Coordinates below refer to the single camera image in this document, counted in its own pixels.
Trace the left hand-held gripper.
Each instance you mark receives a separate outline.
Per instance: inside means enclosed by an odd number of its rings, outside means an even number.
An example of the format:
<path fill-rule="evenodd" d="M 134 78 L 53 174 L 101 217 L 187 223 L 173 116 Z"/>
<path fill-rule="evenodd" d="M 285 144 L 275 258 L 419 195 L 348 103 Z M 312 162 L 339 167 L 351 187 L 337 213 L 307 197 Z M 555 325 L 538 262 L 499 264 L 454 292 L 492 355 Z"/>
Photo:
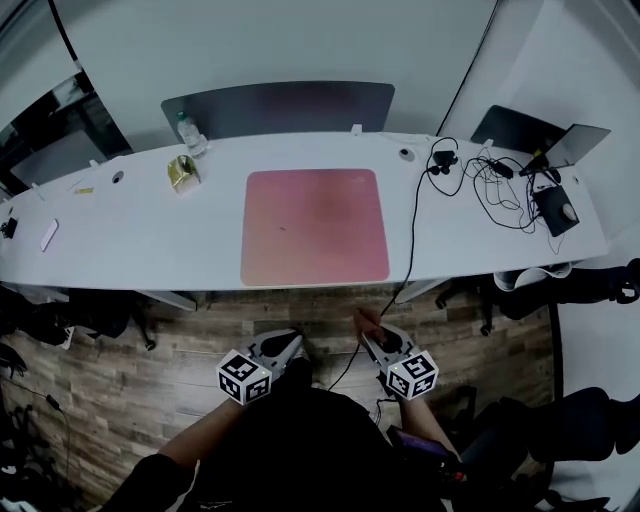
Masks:
<path fill-rule="evenodd" d="M 297 329 L 275 330 L 255 336 L 249 345 L 232 349 L 216 366 L 219 389 L 240 405 L 267 396 L 302 348 Z"/>

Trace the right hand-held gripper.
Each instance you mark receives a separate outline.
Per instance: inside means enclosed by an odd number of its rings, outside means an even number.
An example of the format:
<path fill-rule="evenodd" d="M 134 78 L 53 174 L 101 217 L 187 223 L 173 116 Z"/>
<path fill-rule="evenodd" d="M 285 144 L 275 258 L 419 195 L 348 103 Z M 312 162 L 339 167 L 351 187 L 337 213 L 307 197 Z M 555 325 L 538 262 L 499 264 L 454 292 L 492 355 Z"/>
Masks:
<path fill-rule="evenodd" d="M 362 334 L 364 347 L 379 366 L 378 380 L 389 396 L 413 400 L 431 391 L 439 369 L 427 350 L 421 351 L 411 337 L 391 324 L 380 326 L 385 340 Z"/>

